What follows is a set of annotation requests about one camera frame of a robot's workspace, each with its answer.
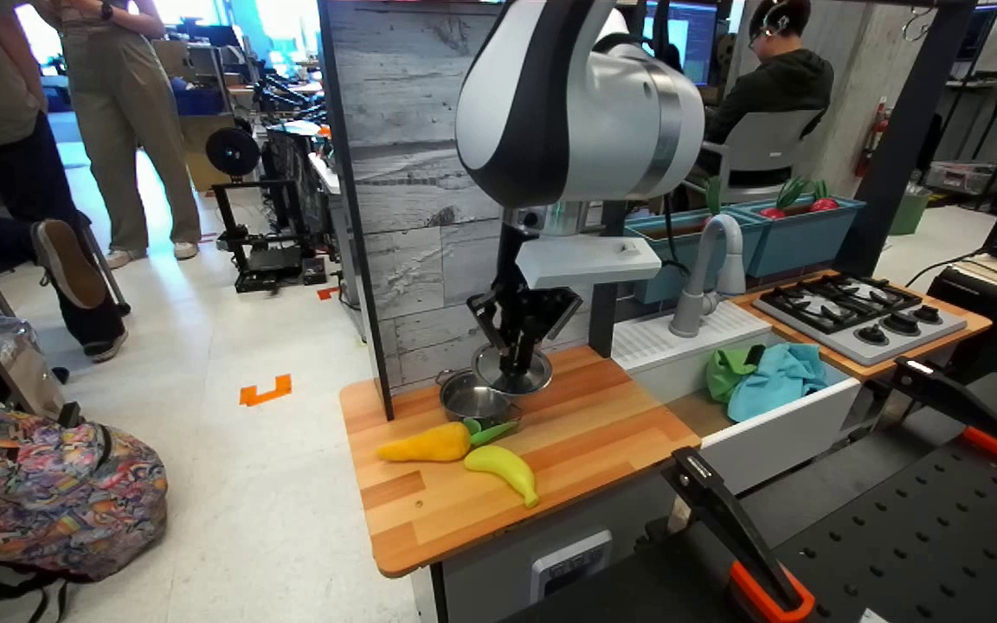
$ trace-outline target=wooden cutting board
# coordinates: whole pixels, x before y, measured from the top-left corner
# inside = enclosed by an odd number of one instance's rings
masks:
[[[563,349],[551,362],[551,388],[518,398],[523,426],[500,438],[532,467],[536,504],[523,504],[500,477],[462,462],[383,462],[375,458],[383,438],[446,421],[438,388],[398,393],[395,421],[383,420],[375,380],[342,388],[372,551],[383,575],[410,575],[515,521],[560,513],[653,467],[671,451],[699,444],[687,421],[594,349]]]

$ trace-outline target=teal basket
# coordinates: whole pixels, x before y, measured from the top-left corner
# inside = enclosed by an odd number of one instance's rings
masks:
[[[747,278],[764,281],[779,273],[798,273],[809,266],[833,261],[846,246],[863,201],[839,201],[833,210],[792,213],[785,220],[764,220],[764,234],[747,261]]]
[[[753,256],[756,256],[756,249],[761,241],[764,220],[756,210],[747,210],[747,207],[726,207],[723,213],[739,219],[740,240],[743,240],[743,266],[753,266]],[[702,220],[705,220],[702,210],[671,213],[675,256],[690,268],[699,259]],[[666,231],[666,219],[660,213],[628,219],[628,234],[650,234],[650,231],[658,231],[658,234],[648,240],[648,246],[666,259],[666,266],[660,266],[658,278],[650,278],[650,281],[645,281],[638,287],[638,301],[639,303],[675,303],[683,287],[690,283],[690,273],[683,273],[678,266],[668,266],[671,249],[668,249],[668,240],[660,234]],[[723,241],[723,234],[716,234],[714,240],[714,252],[711,252],[705,290],[716,287],[716,268],[720,268],[723,256],[726,256],[726,241]]]

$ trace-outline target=monitor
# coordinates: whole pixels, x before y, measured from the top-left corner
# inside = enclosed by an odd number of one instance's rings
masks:
[[[645,39],[653,34],[658,4],[645,5]],[[711,56],[716,39],[716,0],[714,4],[668,4],[668,42],[678,49],[683,75],[699,88],[711,87]]]

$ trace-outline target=gray partition wall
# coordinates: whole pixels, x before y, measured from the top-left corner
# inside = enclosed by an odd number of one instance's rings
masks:
[[[472,365],[485,347],[463,309],[487,290],[503,207],[463,173],[453,111],[500,5],[321,0],[372,268],[389,393]],[[585,343],[585,316],[556,340]]]

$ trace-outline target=person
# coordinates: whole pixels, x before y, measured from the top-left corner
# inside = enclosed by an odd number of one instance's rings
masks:
[[[825,111],[830,102],[833,69],[804,46],[807,24],[809,0],[761,0],[756,5],[747,39],[761,65],[740,75],[705,116],[705,143],[723,143],[753,111]]]
[[[182,165],[182,135],[170,80],[148,46],[162,34],[154,0],[36,0],[58,31],[74,106],[94,181],[110,210],[110,256],[119,268],[148,249],[144,203],[136,181],[143,146],[173,210],[173,252],[194,259],[200,241],[197,201]]]
[[[80,246],[74,223],[44,219],[26,223],[0,213],[0,266],[43,261],[53,287],[75,309],[101,309],[106,301],[106,283]]]
[[[91,220],[75,210],[54,152],[43,106],[43,71],[17,24],[15,0],[0,0],[0,198],[22,223],[58,219],[68,223],[75,246],[91,240]],[[82,353],[110,358],[125,343],[120,311],[110,293],[103,290],[98,309],[75,303],[66,290],[54,293],[66,330],[82,343]]]

